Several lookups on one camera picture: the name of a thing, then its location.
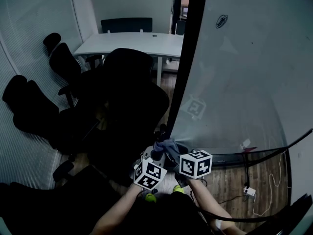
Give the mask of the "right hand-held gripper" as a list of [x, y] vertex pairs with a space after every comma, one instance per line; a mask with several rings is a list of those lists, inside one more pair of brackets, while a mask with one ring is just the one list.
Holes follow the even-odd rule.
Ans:
[[175, 179], [184, 188], [187, 179], [200, 179], [211, 173], [213, 156], [205, 150], [194, 149], [177, 143], [178, 153], [165, 151], [164, 167], [176, 167]]

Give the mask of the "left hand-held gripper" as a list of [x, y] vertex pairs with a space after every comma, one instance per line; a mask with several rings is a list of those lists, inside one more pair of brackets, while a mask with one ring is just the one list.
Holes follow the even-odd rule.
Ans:
[[160, 160], [154, 160], [151, 152], [152, 146], [148, 146], [143, 156], [133, 163], [133, 183], [147, 190], [153, 190], [164, 179], [167, 170], [164, 165], [167, 155], [164, 152]]

